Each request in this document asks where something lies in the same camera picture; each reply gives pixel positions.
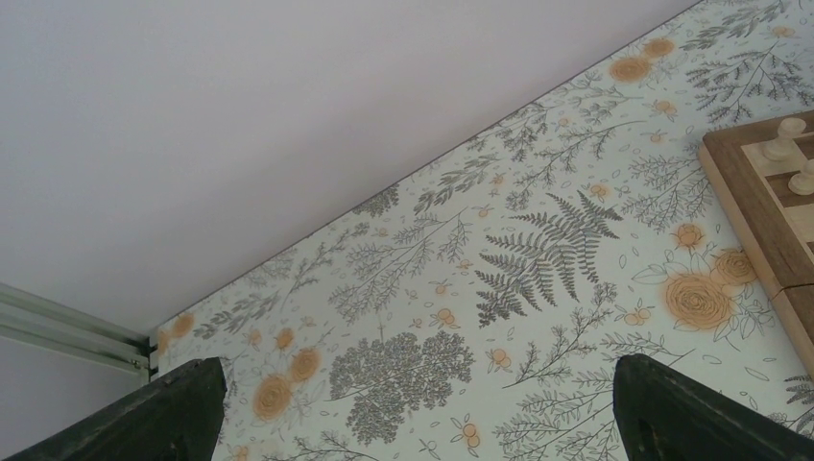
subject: wallpaper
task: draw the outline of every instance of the wallpaper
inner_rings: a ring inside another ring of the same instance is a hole
[[[223,361],[214,459],[625,459],[634,352],[811,434],[696,153],[811,106],[812,20],[703,2],[160,327],[161,373]]]

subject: branch print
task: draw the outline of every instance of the branch print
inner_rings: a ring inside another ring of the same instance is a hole
[[[413,333],[387,341],[367,339],[338,356],[330,373],[331,399],[353,397],[347,425],[369,445],[395,440],[404,411],[445,406],[452,395],[451,379],[471,380],[472,352],[464,338],[440,330],[423,345]]]
[[[649,194],[631,197],[622,212],[656,232],[664,232],[681,219],[697,219],[712,204],[714,194],[704,169],[694,157],[698,144],[690,144],[685,152],[692,158],[662,156],[634,160],[632,176],[643,179],[653,190]]]
[[[749,5],[737,12],[724,16],[720,25],[707,27],[688,40],[682,49],[685,51],[706,50],[726,38],[749,36],[763,22],[774,21],[788,8],[788,0],[771,0],[766,6]]]
[[[706,92],[696,99],[699,110],[708,109],[710,123],[742,123],[753,117],[746,104],[752,96],[797,100],[805,106],[814,101],[814,86],[803,78],[802,68],[774,52],[779,43],[780,39],[766,50],[738,53],[725,61],[705,61],[687,72],[689,82]]]
[[[600,159],[605,152],[606,144],[613,139],[618,129],[641,122],[642,120],[624,122],[603,130],[593,130],[589,127],[564,130],[559,136],[560,141],[563,143],[561,148],[552,149],[546,147],[541,152],[535,153],[535,157],[541,158],[545,164],[541,168],[534,169],[530,173],[523,175],[522,178],[515,182],[519,189],[512,191],[506,197],[506,208],[512,211],[528,208],[534,187],[541,185],[544,188],[549,188],[554,185],[558,164],[559,171],[567,174],[576,173],[577,167],[574,160],[583,150],[590,151],[595,158]]]
[[[495,136],[512,154],[512,161],[524,161],[534,152],[539,136],[548,133],[546,117],[550,109],[539,102],[531,103],[467,141],[467,150],[481,152],[486,148],[487,140]]]
[[[487,240],[509,254],[481,254],[498,273],[475,271],[480,280],[491,290],[479,291],[484,299],[478,304],[481,327],[495,322],[498,317],[507,320],[514,313],[525,316],[523,301],[541,310],[537,296],[547,303],[557,305],[554,281],[563,284],[568,295],[577,300],[576,274],[579,272],[589,281],[599,281],[594,267],[599,241],[618,238],[608,227],[607,221],[622,218],[611,208],[602,208],[590,201],[582,192],[580,207],[555,195],[560,213],[536,213],[515,216],[513,219],[534,225],[539,232],[509,235],[487,235]]]
[[[369,243],[350,251],[347,264],[353,268],[353,275],[362,281],[338,287],[328,302],[349,324],[365,314],[387,308],[398,294],[401,279],[405,275],[419,276],[436,253],[433,235],[451,223],[455,223],[455,227],[446,243],[438,247],[437,258],[449,262],[460,260],[468,242],[468,223],[461,220],[461,213],[465,210],[445,221],[433,214],[422,215],[412,226],[395,234],[394,245]]]
[[[341,437],[335,431],[324,430],[317,445],[310,444],[308,439],[302,437],[295,437],[294,444],[298,454],[264,456],[264,461],[378,461],[368,454],[349,449],[347,437]]]
[[[467,160],[464,168],[447,171],[441,175],[441,189],[428,190],[421,194],[419,202],[413,207],[416,214],[427,211],[432,206],[440,206],[452,198],[455,192],[467,192],[476,184],[487,178],[486,169],[499,161],[497,154],[487,154]]]

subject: white chess piece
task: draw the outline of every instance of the white chess piece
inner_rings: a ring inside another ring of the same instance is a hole
[[[778,127],[778,137],[763,146],[763,156],[772,161],[783,161],[797,152],[794,137],[805,130],[805,122],[799,118],[784,118]]]
[[[814,194],[814,160],[807,161],[800,173],[791,177],[789,189],[797,195]]]

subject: wooden chessboard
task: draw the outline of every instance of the wooden chessboard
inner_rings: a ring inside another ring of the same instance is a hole
[[[788,182],[814,158],[814,110],[788,115],[806,123],[799,151],[784,161],[763,156],[778,137],[775,118],[704,136],[699,151],[709,182],[766,289],[805,369],[814,376],[814,194]]]

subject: wall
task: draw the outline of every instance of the wall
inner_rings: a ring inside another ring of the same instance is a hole
[[[693,3],[4,2],[0,280],[147,331]]]
[[[137,375],[0,338],[0,459],[138,389]]]

